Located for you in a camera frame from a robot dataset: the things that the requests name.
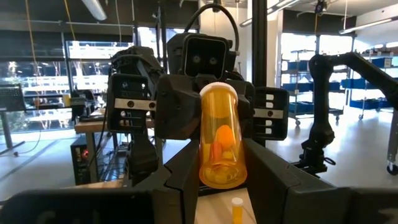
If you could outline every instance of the orange pill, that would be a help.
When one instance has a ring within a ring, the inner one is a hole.
[[[224,149],[232,147],[235,142],[232,129],[228,125],[220,126],[216,131],[216,141],[221,143]]]
[[[223,157],[223,146],[219,142],[213,142],[210,145],[210,161],[218,162]]]

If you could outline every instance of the computer tower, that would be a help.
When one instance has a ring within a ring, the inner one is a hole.
[[[72,154],[73,173],[75,175],[76,185],[90,184],[90,171],[88,170],[88,150],[86,137],[81,136],[73,144],[70,145]]]

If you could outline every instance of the orange pill bottle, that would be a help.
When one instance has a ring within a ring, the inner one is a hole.
[[[221,82],[201,92],[200,180],[214,189],[231,189],[246,180],[238,95]]]

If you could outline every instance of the glass window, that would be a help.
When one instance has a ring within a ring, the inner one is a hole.
[[[20,83],[25,96],[28,112],[7,114],[12,132],[72,128],[72,116],[68,119],[65,116],[70,115],[70,109],[34,111],[37,102],[58,106],[62,104],[62,95],[69,93],[64,62],[38,62],[38,74],[34,71],[33,62],[0,62],[0,82]]]
[[[353,38],[337,35],[321,35],[319,44],[320,54],[343,54],[351,51]]]
[[[108,69],[111,62],[71,61],[74,87],[78,90],[92,90],[101,93],[108,89]]]
[[[69,58],[111,58],[120,50],[133,46],[127,42],[67,41]]]
[[[298,58],[300,60],[310,60],[311,57],[315,55],[315,49],[317,47],[316,41],[317,37],[315,37],[315,35],[283,33],[280,40],[282,59],[297,60],[297,53],[293,51],[306,50],[307,52],[300,53]]]
[[[181,34],[184,32],[184,29],[166,29],[166,41],[169,41],[175,34]],[[196,29],[190,29],[189,32],[196,33]],[[138,33],[141,40],[141,45],[144,47],[150,47],[154,49],[154,55],[157,57],[157,49],[156,49],[156,29],[153,27],[138,27]],[[159,53],[160,57],[163,57],[163,48],[162,48],[162,38],[160,37],[159,42]]]

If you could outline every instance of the cable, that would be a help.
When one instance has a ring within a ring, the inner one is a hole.
[[[119,27],[119,44],[122,46],[122,29],[120,26],[120,18],[119,18],[119,9],[118,9],[118,0],[114,0],[114,5],[116,7],[116,18],[118,19],[118,27]]]
[[[65,5],[65,10],[67,11],[68,21],[69,21],[69,26],[70,26],[70,32],[72,33],[73,41],[76,41],[75,31],[73,30],[72,20],[70,19],[68,2],[67,2],[67,0],[63,0],[63,3]],[[85,69],[83,68],[83,62],[81,61],[80,57],[79,57],[79,61],[80,61],[80,64],[81,64],[81,70],[83,72],[83,75],[86,75]]]
[[[346,0],[346,10],[345,10],[345,13],[344,13],[344,28],[343,29],[346,29],[346,20],[347,20],[347,7],[348,7],[348,0]]]
[[[234,17],[229,13],[229,11],[224,8],[223,6],[215,3],[207,4],[203,7],[201,7],[197,12],[194,13],[194,15],[191,17],[191,20],[189,21],[188,25],[186,26],[184,32],[188,32],[191,29],[191,26],[193,23],[198,19],[201,13],[203,13],[206,9],[219,9],[223,11],[223,13],[228,17],[229,21],[231,22],[232,28],[234,29],[234,34],[235,34],[235,51],[239,51],[239,32],[238,32],[238,27],[236,26]]]
[[[36,61],[36,53],[35,53],[35,46],[34,46],[34,42],[33,42],[32,25],[30,24],[29,0],[25,0],[25,8],[26,8],[27,26],[29,28],[30,46],[32,48],[32,57],[33,57],[33,62],[34,62],[33,68],[34,68],[34,72],[36,73],[36,86],[38,86],[39,82],[37,80],[37,77],[39,76],[39,70],[38,70],[39,67],[38,67],[37,61]],[[37,95],[37,99],[39,99],[39,92],[37,90],[36,90],[36,95]],[[38,112],[38,113],[39,113],[39,105],[40,105],[40,102],[35,105],[36,112]],[[25,151],[25,152],[14,152],[14,156],[17,157],[20,154],[30,153],[33,150],[35,150],[36,147],[39,145],[40,139],[42,138],[42,128],[43,127],[41,126],[41,128],[39,129],[39,138],[37,139],[35,146],[32,149]]]

